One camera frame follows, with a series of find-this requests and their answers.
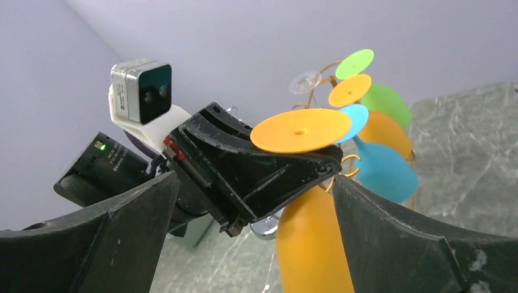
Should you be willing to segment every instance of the marble countertop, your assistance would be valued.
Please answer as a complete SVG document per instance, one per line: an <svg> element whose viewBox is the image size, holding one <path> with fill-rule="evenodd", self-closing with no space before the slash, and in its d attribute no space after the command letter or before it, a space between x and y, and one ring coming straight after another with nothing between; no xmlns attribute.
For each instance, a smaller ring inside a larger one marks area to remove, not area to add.
<svg viewBox="0 0 518 293"><path fill-rule="evenodd" d="M409 136L416 210L453 225L518 237L518 94L512 83L423 101ZM354 152L345 145L347 153ZM153 293L281 293L275 242L213 224L195 248L168 237Z"/></svg>

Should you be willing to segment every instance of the wall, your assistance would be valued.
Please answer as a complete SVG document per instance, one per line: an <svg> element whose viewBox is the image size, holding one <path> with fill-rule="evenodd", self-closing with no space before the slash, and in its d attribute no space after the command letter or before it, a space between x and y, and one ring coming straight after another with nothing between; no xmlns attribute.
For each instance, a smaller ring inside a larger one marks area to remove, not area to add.
<svg viewBox="0 0 518 293"><path fill-rule="evenodd" d="M63 1L0 1L0 230L78 209L53 184L109 119L121 61Z"/></svg>
<svg viewBox="0 0 518 293"><path fill-rule="evenodd" d="M518 79L516 0L67 2L123 58L170 62L175 103L238 106L251 124L307 99L288 91L299 73L363 48L409 103Z"/></svg>

